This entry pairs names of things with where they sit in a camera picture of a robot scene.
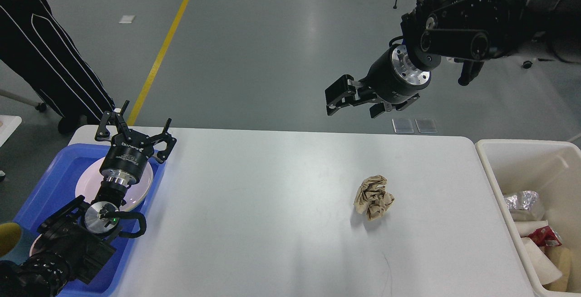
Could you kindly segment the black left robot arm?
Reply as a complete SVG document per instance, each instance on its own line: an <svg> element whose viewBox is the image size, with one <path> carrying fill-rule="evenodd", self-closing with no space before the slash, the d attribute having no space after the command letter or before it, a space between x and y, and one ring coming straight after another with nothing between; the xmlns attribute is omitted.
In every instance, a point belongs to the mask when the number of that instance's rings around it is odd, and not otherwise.
<svg viewBox="0 0 581 297"><path fill-rule="evenodd" d="M37 228L39 237L21 261L1 260L3 297L55 297L74 280L89 284L116 249L116 238L135 239L147 230L142 213L122 211L129 188L138 184L150 159L164 163L177 140L168 119L157 135L128 127L120 109L105 112L95 140L111 144L99 168L100 187L91 202L73 198Z"/></svg>

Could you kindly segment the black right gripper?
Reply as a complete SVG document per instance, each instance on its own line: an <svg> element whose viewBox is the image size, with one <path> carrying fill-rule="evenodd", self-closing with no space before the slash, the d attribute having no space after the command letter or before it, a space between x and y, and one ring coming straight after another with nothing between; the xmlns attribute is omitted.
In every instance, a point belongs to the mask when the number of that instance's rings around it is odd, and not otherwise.
<svg viewBox="0 0 581 297"><path fill-rule="evenodd" d="M428 87L431 77L430 71L413 64L405 45L395 44L371 65L363 82L342 75L326 88L326 114L332 116L341 108L372 102L372 119L386 112L402 111L420 98L419 92Z"/></svg>

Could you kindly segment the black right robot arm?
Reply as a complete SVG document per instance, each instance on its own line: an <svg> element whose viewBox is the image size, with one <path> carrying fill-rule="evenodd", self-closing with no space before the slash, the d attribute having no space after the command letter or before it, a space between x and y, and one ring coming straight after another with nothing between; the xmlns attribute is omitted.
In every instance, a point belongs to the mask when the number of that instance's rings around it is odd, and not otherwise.
<svg viewBox="0 0 581 297"><path fill-rule="evenodd" d="M407 108L443 57L462 63L461 86L490 59L580 63L580 0L417 0L400 28L363 79L342 75L326 88L329 116L366 103L372 118Z"/></svg>

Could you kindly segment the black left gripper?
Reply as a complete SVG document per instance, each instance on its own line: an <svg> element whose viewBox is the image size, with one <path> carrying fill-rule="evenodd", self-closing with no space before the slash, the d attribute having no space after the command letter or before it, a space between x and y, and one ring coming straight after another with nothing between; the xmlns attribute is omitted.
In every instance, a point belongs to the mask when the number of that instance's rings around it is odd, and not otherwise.
<svg viewBox="0 0 581 297"><path fill-rule="evenodd" d="M169 132L172 119L168 118L159 134L147 136L144 140L144 147L139 146L140 142L135 139L133 130L129 129L124 119L124 113L128 106L129 100L125 100L120 109L116 108L114 111L104 112L94 139L96 142L111 144L111 148L99 168L103 177L123 178L127 185L133 185L141 181L149 158L153 158L158 164L164 164L168 160L174 146L176 146L177 139ZM116 135L111 134L108 125L116 128Z"/></svg>

